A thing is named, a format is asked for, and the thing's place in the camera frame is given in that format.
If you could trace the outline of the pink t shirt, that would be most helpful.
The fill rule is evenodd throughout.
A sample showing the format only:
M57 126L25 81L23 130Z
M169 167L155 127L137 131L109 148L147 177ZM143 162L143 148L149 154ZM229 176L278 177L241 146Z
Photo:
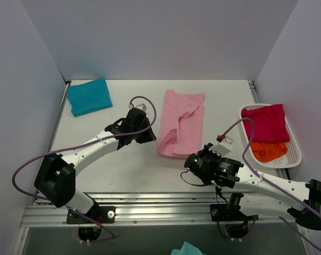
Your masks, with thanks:
M166 91L157 140L157 152L160 155L186 158L198 152L202 142L204 100L203 93Z

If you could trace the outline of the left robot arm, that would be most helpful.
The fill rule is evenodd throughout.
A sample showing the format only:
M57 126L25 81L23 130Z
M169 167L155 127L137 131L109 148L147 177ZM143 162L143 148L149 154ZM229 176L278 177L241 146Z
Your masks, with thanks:
M132 107L125 118L107 126L90 140L98 140L98 143L67 154L45 156L34 181L35 188L55 207L67 206L78 211L84 222L93 222L98 215L96 203L90 196L76 189L75 178L96 160L129 145L133 140L139 144L155 141L151 128L140 132L150 125L146 109L145 104Z

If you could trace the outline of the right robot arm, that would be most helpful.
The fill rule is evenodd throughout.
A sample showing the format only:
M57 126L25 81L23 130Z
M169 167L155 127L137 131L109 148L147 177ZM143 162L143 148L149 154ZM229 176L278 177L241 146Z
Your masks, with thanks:
M246 189L284 202L296 223L321 231L321 181L295 182L256 172L237 160L219 156L211 148L209 143L191 154L184 167L205 184Z

